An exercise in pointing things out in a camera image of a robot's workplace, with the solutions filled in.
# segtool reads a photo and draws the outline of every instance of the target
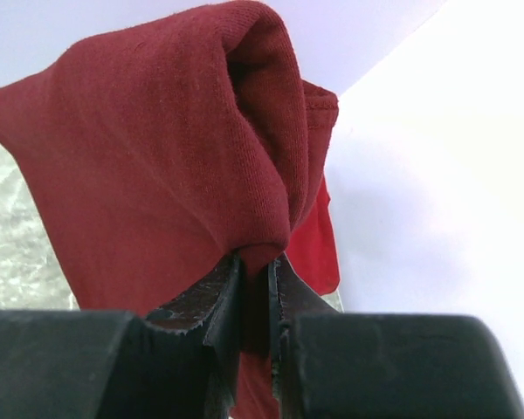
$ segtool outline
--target speckled floor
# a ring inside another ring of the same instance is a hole
[[[326,299],[341,308],[337,294]],[[1,146],[0,308],[78,308],[24,179]]]

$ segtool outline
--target bright red fabric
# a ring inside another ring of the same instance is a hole
[[[238,1],[84,39],[0,88],[0,142],[81,308],[144,315],[234,250],[256,307],[257,272],[290,241],[314,289],[337,286],[322,182],[337,113],[279,16]],[[245,315],[250,335],[260,321]],[[278,417],[263,346],[241,357],[237,419]]]

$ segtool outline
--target maroon fabric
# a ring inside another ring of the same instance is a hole
[[[278,417],[256,274],[310,219],[336,117],[280,18],[249,1],[84,39],[0,89],[0,142],[82,308],[143,315],[240,250],[256,354],[242,355],[237,419]]]

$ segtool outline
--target gray floor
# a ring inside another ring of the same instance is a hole
[[[341,309],[336,293],[326,300]],[[0,308],[78,308],[24,179],[1,146]]]

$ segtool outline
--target dark red garment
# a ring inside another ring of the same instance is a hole
[[[337,286],[322,183],[337,113],[301,80],[279,16],[238,1],[78,42],[0,89],[0,142],[81,308],[144,315],[239,250],[256,336],[256,274],[297,227],[293,265]],[[237,419],[278,417],[263,346],[242,355]]]

